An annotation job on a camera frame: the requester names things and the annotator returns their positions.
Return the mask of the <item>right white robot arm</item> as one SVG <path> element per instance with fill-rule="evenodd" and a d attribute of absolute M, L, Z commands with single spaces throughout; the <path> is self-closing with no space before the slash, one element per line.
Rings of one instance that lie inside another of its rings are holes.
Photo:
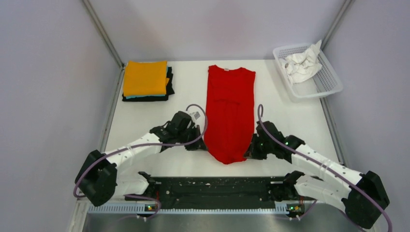
<path fill-rule="evenodd" d="M 362 173 L 326 158 L 302 139 L 287 137 L 270 122 L 257 122 L 247 151 L 256 160 L 274 155 L 296 167 L 286 174 L 283 192 L 289 199 L 313 198 L 342 211 L 363 229 L 371 229 L 390 204 L 381 178 Z"/>

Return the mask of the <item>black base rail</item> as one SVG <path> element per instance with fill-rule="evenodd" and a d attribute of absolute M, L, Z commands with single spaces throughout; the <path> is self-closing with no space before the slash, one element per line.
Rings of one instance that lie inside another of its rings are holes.
<path fill-rule="evenodd" d="M 144 197 L 165 209 L 273 209 L 277 202 L 308 200 L 284 177 L 153 177 Z"/>

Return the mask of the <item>black folded t shirt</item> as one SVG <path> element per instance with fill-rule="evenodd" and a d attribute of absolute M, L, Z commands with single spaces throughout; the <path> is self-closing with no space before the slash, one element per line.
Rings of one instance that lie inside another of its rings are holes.
<path fill-rule="evenodd" d="M 169 99 L 169 96 L 174 95 L 175 91 L 173 89 L 173 80 L 174 74 L 172 73 L 172 67 L 167 67 L 167 76 L 166 76 L 166 94 L 158 96 L 140 96 L 140 97 L 125 97 L 122 94 L 123 102 L 165 102 Z"/>

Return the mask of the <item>aluminium frame rail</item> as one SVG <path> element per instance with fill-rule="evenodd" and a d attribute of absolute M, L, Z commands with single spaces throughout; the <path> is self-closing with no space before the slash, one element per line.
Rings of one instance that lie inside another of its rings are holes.
<path fill-rule="evenodd" d="M 86 196 L 77 197 L 76 200 L 80 203 L 88 203 L 88 204 L 93 205 L 93 203 Z"/>

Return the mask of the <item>orange folded t shirt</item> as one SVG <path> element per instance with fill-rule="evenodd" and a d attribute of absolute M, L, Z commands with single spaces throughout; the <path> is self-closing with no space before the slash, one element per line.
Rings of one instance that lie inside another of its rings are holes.
<path fill-rule="evenodd" d="M 166 94 L 167 61 L 129 61 L 124 73 L 124 96 Z"/>

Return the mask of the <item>red t shirt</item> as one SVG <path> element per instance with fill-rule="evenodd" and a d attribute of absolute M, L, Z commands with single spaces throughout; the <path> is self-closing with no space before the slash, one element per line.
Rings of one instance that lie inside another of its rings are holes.
<path fill-rule="evenodd" d="M 246 68 L 208 67 L 204 142 L 219 162 L 245 160 L 254 133 L 254 83 L 256 73 Z"/>

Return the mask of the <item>white crumpled t shirt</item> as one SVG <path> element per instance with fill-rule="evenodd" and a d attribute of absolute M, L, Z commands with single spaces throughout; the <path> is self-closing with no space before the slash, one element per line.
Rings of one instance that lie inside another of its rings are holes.
<path fill-rule="evenodd" d="M 292 84 L 302 83 L 322 69 L 318 59 L 321 45 L 322 40 L 319 40 L 302 53 L 295 53 L 285 59 L 279 59 L 282 69 Z"/>

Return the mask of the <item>white plastic basket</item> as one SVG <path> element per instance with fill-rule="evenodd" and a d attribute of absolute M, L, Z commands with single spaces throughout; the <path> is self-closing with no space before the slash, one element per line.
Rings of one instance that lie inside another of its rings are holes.
<path fill-rule="evenodd" d="M 285 59 L 287 56 L 302 53 L 312 44 L 302 43 L 296 45 L 287 45 L 277 47 L 273 50 L 278 72 L 282 77 L 282 81 L 286 87 L 287 93 L 292 101 L 323 98 L 328 95 L 340 92 L 343 85 L 336 74 L 335 70 L 329 63 L 328 59 L 322 51 L 318 56 L 322 69 L 318 71 L 312 78 L 298 84 L 292 84 L 286 72 L 282 69 L 279 59 Z"/>

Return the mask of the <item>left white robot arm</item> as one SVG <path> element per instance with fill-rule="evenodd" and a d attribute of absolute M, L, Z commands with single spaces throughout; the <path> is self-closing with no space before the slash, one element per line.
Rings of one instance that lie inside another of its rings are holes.
<path fill-rule="evenodd" d="M 196 124 L 199 117 L 199 112 L 178 111 L 164 125 L 153 127 L 125 146 L 104 153 L 90 152 L 74 181 L 75 190 L 80 190 L 94 206 L 128 194 L 151 199 L 155 182 L 137 171 L 138 162 L 173 146 L 184 146 L 186 150 L 203 148 L 201 130 Z"/>

